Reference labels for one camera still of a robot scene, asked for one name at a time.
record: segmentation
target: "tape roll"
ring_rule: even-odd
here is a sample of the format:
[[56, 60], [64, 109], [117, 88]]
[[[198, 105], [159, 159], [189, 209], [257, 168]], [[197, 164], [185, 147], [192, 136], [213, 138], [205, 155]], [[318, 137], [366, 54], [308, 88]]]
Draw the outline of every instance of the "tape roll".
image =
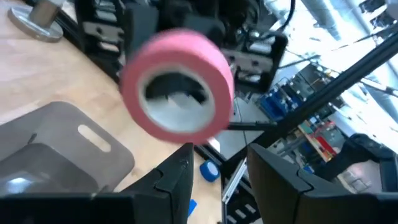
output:
[[219, 176], [220, 171], [216, 164], [211, 161], [206, 161], [199, 167], [200, 173], [209, 182], [214, 182]]
[[[207, 100], [199, 104], [148, 100], [155, 78], [178, 73], [201, 85]], [[203, 144], [227, 127], [233, 110], [233, 76], [219, 48], [192, 30], [172, 29], [146, 43], [122, 71], [121, 94], [133, 120], [155, 138]]]

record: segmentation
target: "wooden desk surface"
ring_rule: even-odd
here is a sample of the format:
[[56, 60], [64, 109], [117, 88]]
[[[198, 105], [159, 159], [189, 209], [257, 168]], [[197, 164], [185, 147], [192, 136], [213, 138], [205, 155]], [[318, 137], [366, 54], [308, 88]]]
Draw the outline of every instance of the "wooden desk surface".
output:
[[[136, 166], [118, 185], [122, 190], [156, 167], [178, 145], [149, 136], [125, 109], [116, 84], [66, 39], [48, 44], [13, 26], [7, 10], [19, 4], [0, 0], [0, 124], [51, 101], [67, 101], [97, 122], [133, 153]], [[220, 181], [209, 184], [195, 155], [192, 199], [198, 202], [188, 223], [221, 221]]]

